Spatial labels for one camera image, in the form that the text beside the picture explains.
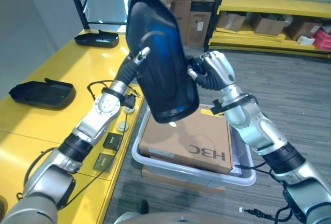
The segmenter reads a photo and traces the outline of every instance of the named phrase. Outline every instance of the yellow tabletop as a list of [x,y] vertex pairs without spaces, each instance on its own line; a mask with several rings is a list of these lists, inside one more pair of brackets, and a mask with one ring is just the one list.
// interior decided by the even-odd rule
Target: yellow tabletop
[[[0,102],[0,113],[6,113],[0,116],[0,130],[62,143],[92,107],[87,85],[114,79],[127,52],[124,34],[119,36],[119,44],[110,49],[84,47],[70,41],[25,81],[42,82],[47,77],[72,83],[77,92],[74,101],[64,110],[52,111],[16,103],[7,95]],[[95,95],[101,93],[101,87],[92,87]]]
[[[127,54],[124,34],[119,35],[119,44],[110,49],[84,47],[72,40],[25,79],[25,82],[43,81],[47,77],[72,83],[76,97],[68,107],[60,111],[33,108],[16,103],[9,95],[0,101],[0,196],[6,198],[9,208],[17,202],[15,195],[22,191],[25,171],[40,151],[59,146],[91,109],[93,99],[86,89],[87,85],[114,79]],[[71,197],[99,174],[99,171],[93,170],[99,153],[115,155],[110,172],[103,173],[71,205],[60,211],[58,223],[103,222],[144,99],[139,86],[131,86],[140,97],[136,98],[135,111],[127,117],[129,129],[119,150],[116,153],[105,149],[103,143],[106,137],[103,137],[85,158],[79,173],[74,175],[77,182]],[[102,85],[93,85],[92,91],[98,96],[102,88]],[[121,108],[120,115],[108,131],[121,134],[117,124],[124,121],[125,116]]]
[[[23,179],[29,165],[41,151],[55,146],[57,144],[53,142],[0,131],[0,196],[6,200],[8,209],[17,203],[16,193],[23,190]],[[80,173],[74,178],[76,186],[71,196],[93,179]],[[102,207],[106,205],[110,184],[108,180],[96,179],[69,206],[58,212],[58,223],[98,222],[102,217]]]

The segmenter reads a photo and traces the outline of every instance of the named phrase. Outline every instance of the gray floor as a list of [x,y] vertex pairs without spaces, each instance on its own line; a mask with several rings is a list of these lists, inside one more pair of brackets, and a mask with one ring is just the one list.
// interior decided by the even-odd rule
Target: gray floor
[[[199,50],[190,49],[188,52],[199,53]],[[263,112],[330,182],[330,61],[253,53],[225,54],[235,69],[237,82],[242,89],[259,99]],[[217,97],[215,92],[199,90],[202,103],[211,103]],[[278,208],[286,205],[281,194],[282,188],[261,173],[258,173],[253,186],[228,186],[225,192],[218,195],[193,192],[143,179],[142,166],[131,157],[131,147],[139,123],[140,119],[104,224],[113,223],[126,211],[135,211],[141,199],[149,202],[150,212],[210,213],[243,223],[273,222],[239,213],[239,207],[258,208],[274,215]],[[253,158],[256,165],[262,162],[257,155],[253,155]],[[299,221],[293,217],[288,223]]]

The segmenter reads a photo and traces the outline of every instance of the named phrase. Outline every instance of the metal washer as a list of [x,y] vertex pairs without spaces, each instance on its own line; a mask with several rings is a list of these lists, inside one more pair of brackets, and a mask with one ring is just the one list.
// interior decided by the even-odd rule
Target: metal washer
[[132,114],[134,111],[135,111],[134,107],[133,107],[133,109],[128,108],[128,107],[124,107],[124,112],[127,113],[127,114]]
[[120,132],[125,132],[128,129],[129,129],[128,122],[126,123],[126,125],[125,125],[125,121],[121,121],[120,123],[117,124],[117,130]]

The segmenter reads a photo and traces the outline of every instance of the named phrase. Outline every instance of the red box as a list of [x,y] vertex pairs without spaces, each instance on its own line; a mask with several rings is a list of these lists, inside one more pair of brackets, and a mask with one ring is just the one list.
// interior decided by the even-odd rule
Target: red box
[[322,29],[319,29],[314,35],[314,45],[321,50],[331,51],[331,35],[326,34]]

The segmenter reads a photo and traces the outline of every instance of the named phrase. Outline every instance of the gray plastic bin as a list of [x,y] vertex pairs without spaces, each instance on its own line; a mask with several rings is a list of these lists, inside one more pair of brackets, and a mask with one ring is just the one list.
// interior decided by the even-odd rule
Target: gray plastic bin
[[[145,125],[150,115],[150,109],[147,108],[146,113],[142,119],[142,124],[139,128],[138,135],[134,141],[132,147],[133,158],[146,165],[149,171],[155,174],[170,176],[179,180],[204,185],[210,188],[217,188],[226,184],[235,184],[240,186],[250,186],[256,181],[256,172],[254,170],[242,170],[241,175],[233,174],[220,174],[211,171],[205,171],[201,169],[192,168],[189,166],[178,165],[175,163],[163,161],[158,158],[149,158],[139,154],[138,144],[142,138]],[[240,138],[237,132],[233,132],[233,138],[235,140],[235,153],[238,157],[240,165],[253,166],[253,160],[250,153],[250,148]]]

